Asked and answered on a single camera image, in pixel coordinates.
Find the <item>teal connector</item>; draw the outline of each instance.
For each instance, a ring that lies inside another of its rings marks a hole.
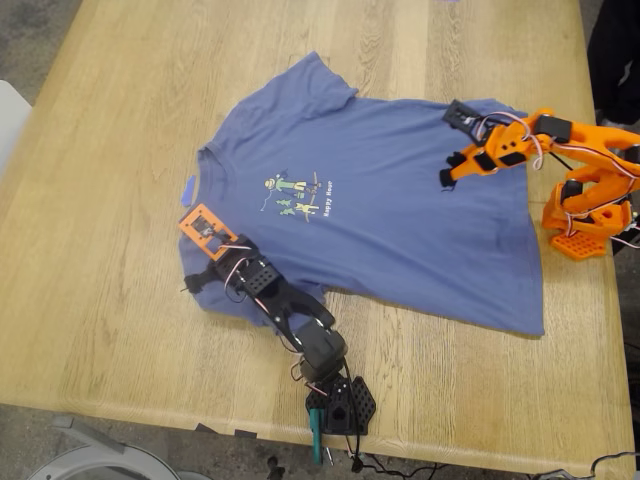
[[[324,420],[324,410],[312,408],[309,411],[309,426],[313,432],[313,463],[322,465],[322,432],[321,425]]]

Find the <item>cable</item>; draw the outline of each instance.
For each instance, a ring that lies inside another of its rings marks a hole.
[[[565,162],[564,160],[562,160],[559,156],[557,156],[555,153],[553,152],[547,152],[549,153],[549,155],[551,155],[553,158],[555,158],[556,160],[558,160],[561,164],[563,164],[567,170],[573,170],[573,168],[571,167],[571,165],[569,165],[567,162]]]
[[[622,240],[621,238],[618,237],[611,237],[611,240],[615,240],[616,242],[622,243],[624,245],[626,245],[627,247],[631,247],[635,250],[640,249],[640,245],[634,245],[632,243],[626,242],[624,240]]]
[[[618,452],[618,453],[614,453],[611,455],[603,455],[602,457],[598,457],[596,458],[593,463],[591,464],[591,475],[588,475],[586,477],[574,477],[573,475],[571,475],[569,472],[567,472],[566,470],[553,470],[551,472],[546,472],[546,473],[540,473],[538,475],[535,475],[536,477],[539,477],[541,475],[551,475],[551,474],[560,474],[562,473],[563,475],[561,475],[563,478],[567,478],[566,475],[569,475],[573,480],[594,480],[596,478],[596,467],[598,466],[598,464],[603,461],[603,460],[609,460],[609,459],[613,459],[613,458],[620,458],[620,457],[625,457],[627,455],[633,455],[634,457],[638,457],[640,456],[640,452]]]
[[[218,248],[237,248],[238,250],[252,250],[251,247],[247,247],[246,245],[229,245],[228,243],[221,243],[218,245]]]
[[[636,350],[640,350],[640,347],[638,347],[637,345],[634,345],[633,343],[624,342],[624,344],[629,348],[635,348]]]
[[[367,455],[367,457],[371,458],[374,462],[376,462],[376,464],[378,465],[378,467],[380,467],[380,469],[376,468],[374,465],[366,465],[366,464],[363,465],[363,468],[369,468],[371,470],[374,470],[376,473],[389,475],[391,477],[400,477],[400,478],[403,478],[403,479],[412,478],[416,473],[421,472],[422,470],[431,470],[431,475],[429,475],[429,479],[431,479],[435,475],[436,471],[442,470],[443,468],[448,467],[447,464],[442,464],[442,465],[438,466],[437,463],[434,463],[433,466],[425,465],[424,467],[416,468],[413,472],[411,472],[409,474],[405,474],[405,473],[400,472],[399,470],[388,470],[382,464],[382,462],[380,462],[380,460],[378,460],[378,458],[375,455],[371,454],[371,453],[367,453],[366,455]]]
[[[353,417],[356,422],[356,450],[354,452],[354,462],[355,459],[359,460],[360,455],[360,420],[358,419],[358,407],[356,405],[356,399],[353,395],[353,389],[351,388],[351,372],[349,371],[349,366],[347,365],[347,359],[343,359],[344,371],[347,374],[347,382],[349,382],[349,401],[351,402],[351,407],[353,408]]]
[[[538,138],[535,135],[531,134],[531,128],[529,128],[529,125],[527,125],[527,123],[517,115],[514,115],[509,112],[491,112],[485,115],[482,121],[478,124],[478,128],[476,129],[476,136],[478,132],[480,132],[480,130],[484,128],[484,124],[486,123],[487,119],[493,115],[502,115],[503,117],[510,118],[514,122],[518,122],[520,125],[522,125],[522,127],[524,128],[524,135],[522,136],[522,141],[531,139],[538,153],[538,156],[533,161],[533,169],[540,170],[542,168],[542,163],[544,162],[544,152],[542,151],[542,145],[540,144],[540,140],[538,140]]]
[[[602,457],[596,458],[591,464],[591,477],[595,478],[596,467],[598,466],[598,463],[600,463],[601,461],[613,459],[613,458],[625,457],[627,455],[633,455],[634,457],[637,457],[640,455],[640,453],[639,452],[619,452],[619,453],[614,453],[612,455],[603,455]]]
[[[287,347],[287,344],[284,343],[284,337],[282,335],[278,335],[278,338],[280,339],[280,343],[282,343],[282,346],[284,347],[285,350],[287,350],[287,351],[289,351],[291,353],[298,353],[293,348]]]
[[[558,148],[564,148],[565,150],[579,150],[579,151],[588,152],[588,153],[595,153],[596,155],[601,155],[611,160],[611,163],[613,164],[613,166],[616,167],[618,170],[620,170],[622,173],[624,173],[626,176],[631,177],[635,180],[640,178],[639,176],[631,173],[629,170],[627,170],[622,165],[620,165],[618,161],[615,158],[613,158],[611,155],[602,153],[599,150],[594,150],[593,148],[589,148],[589,147],[580,147],[578,145],[565,145],[564,143],[554,143],[554,145]]]
[[[227,279],[224,281],[224,293],[227,295],[227,298],[229,298],[229,300],[231,300],[234,303],[242,303],[244,299],[247,298],[247,294],[245,293],[244,297],[242,297],[241,300],[234,300],[229,296],[229,291],[227,290],[227,286],[229,285],[229,280],[231,280],[231,276],[236,272],[236,270],[238,269],[238,267],[243,261],[249,263],[249,260],[247,260],[247,257],[242,257],[240,260],[238,260],[238,262],[235,264],[235,266],[231,270],[231,273],[227,275]]]
[[[435,464],[435,467],[433,468],[433,470],[431,471],[431,475],[429,475],[429,478],[427,480],[431,480],[433,478],[433,476],[436,474],[436,471],[439,470],[438,468],[438,464]]]

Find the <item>red and white wire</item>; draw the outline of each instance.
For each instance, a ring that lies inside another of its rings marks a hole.
[[[538,140],[535,135],[531,134],[531,129],[529,128],[529,125],[527,125],[527,123],[517,115],[514,115],[513,113],[509,113],[509,112],[491,112],[488,115],[485,115],[485,117],[482,119],[482,121],[480,122],[480,124],[476,129],[476,132],[475,132],[476,136],[481,131],[481,129],[484,128],[484,124],[487,121],[487,119],[491,116],[496,116],[496,115],[510,118],[514,122],[517,122],[520,125],[522,125],[522,127],[524,128],[524,135],[522,136],[522,141],[531,140],[536,147],[536,152],[538,153],[538,156],[536,157],[536,159],[533,161],[533,164],[532,164],[533,169],[540,170],[542,168],[542,163],[544,162],[544,152],[542,151],[542,145],[540,144],[540,140]]]

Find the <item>perforated base plate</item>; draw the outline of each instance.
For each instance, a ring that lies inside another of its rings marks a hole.
[[[576,232],[571,237],[564,234],[555,235],[551,238],[551,245],[574,260],[584,260],[606,253],[604,241],[599,241],[583,232]]]
[[[338,375],[338,377],[336,377],[333,381],[329,382],[328,384],[317,385],[317,387],[324,392],[330,392],[332,390],[333,384],[337,382],[344,382],[344,381],[346,381],[345,378],[341,375]],[[364,383],[364,380],[362,379],[362,377],[354,378],[351,386],[353,390],[353,397],[356,402],[356,407],[358,408],[358,421],[360,423],[359,432],[360,432],[360,435],[366,435],[369,431],[369,421],[371,420],[371,417],[373,417],[373,414],[376,411],[376,402],[373,399],[373,396],[371,395],[371,392],[369,391],[367,384]],[[311,410],[312,408],[322,408],[322,409],[326,408],[328,402],[329,401],[327,397],[320,395],[319,393],[314,392],[312,390],[309,393],[309,395],[307,395],[305,406],[307,408],[307,412],[309,412],[309,410]],[[328,435],[331,435],[331,434],[355,435],[356,432],[348,431],[340,434],[335,432],[330,433],[330,432],[324,431],[324,425],[323,425],[322,433],[328,434]]]

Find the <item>white chair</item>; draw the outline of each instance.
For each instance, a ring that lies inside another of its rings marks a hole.
[[[31,105],[8,82],[0,80],[0,175],[30,112]]]

